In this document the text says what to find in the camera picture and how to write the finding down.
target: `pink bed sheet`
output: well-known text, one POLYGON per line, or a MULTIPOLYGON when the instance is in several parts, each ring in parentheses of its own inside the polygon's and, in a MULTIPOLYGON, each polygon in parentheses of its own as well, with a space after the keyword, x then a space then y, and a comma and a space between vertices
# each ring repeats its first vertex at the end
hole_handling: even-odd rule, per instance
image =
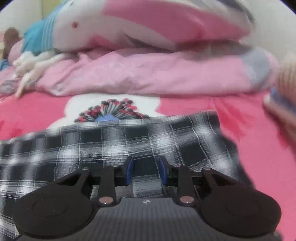
MULTIPOLYGON (((204 109, 218 112, 223 133, 236 142, 240 160, 258 190, 281 206, 278 230, 284 241, 296 238, 295 147, 262 106, 266 92, 228 97, 160 98, 158 112, 190 114, 204 109)), ((0 139, 41 131, 64 117, 71 97, 26 94, 20 101, 8 97, 0 104, 0 139)))

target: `black and white plaid fabric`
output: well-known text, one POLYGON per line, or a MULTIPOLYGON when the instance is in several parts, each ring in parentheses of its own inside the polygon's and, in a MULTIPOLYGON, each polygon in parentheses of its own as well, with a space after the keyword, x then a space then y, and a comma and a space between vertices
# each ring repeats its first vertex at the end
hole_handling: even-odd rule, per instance
POLYGON ((251 184, 235 145, 221 134, 215 112, 84 123, 31 133, 0 144, 0 239, 13 240, 18 235, 12 221, 18 198, 82 167, 101 171, 133 156, 133 182, 117 187, 117 195, 165 195, 156 165, 159 155, 192 171, 211 167, 251 184))

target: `brown object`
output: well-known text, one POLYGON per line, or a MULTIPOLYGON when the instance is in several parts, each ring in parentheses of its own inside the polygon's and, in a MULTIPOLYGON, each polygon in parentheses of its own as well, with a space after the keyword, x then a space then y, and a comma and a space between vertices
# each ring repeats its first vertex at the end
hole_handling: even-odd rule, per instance
POLYGON ((19 37, 19 31, 10 27, 4 32, 3 42, 4 42, 4 50, 3 50, 3 59, 8 59, 9 52, 13 45, 19 42, 21 38, 19 37))

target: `bed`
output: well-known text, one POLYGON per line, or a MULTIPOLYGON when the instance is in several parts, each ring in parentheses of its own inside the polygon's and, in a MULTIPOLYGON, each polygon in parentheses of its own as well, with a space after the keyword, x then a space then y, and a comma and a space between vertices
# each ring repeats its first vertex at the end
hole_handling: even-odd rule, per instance
MULTIPOLYGON (((287 51, 295 50, 293 35, 286 35, 287 45, 279 48, 277 37, 271 38, 274 31, 264 29, 270 21, 257 16, 265 5, 250 1, 259 29, 244 41, 265 47, 279 60, 287 51)), ((268 10, 280 9, 279 14, 296 20, 296 16, 279 1, 266 4, 268 10)), ((22 136, 70 125, 91 106, 108 99, 133 100, 138 111, 150 117, 168 115, 189 115, 203 110, 218 113, 223 134, 236 143, 240 161, 255 187, 273 197, 281 206, 282 219, 278 226, 284 241, 294 241, 296 231, 296 163, 295 146, 289 142, 281 126, 263 108, 263 97, 268 90, 254 94, 227 96, 159 95, 139 96, 130 94, 86 93, 56 97, 47 93, 31 92, 20 100, 14 96, 3 98, 0 103, 0 139, 22 136)))

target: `metal screw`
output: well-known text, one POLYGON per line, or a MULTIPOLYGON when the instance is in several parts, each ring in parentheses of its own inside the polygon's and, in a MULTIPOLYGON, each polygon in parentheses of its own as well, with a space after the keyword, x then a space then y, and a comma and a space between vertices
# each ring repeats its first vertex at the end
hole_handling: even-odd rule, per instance
POLYGON ((190 197, 190 196, 183 196, 183 197, 180 197, 180 201, 182 203, 193 203, 194 202, 194 198, 193 197, 190 197))
POLYGON ((99 199, 99 202, 102 203, 102 204, 110 204, 113 202, 113 198, 111 197, 101 197, 99 199))

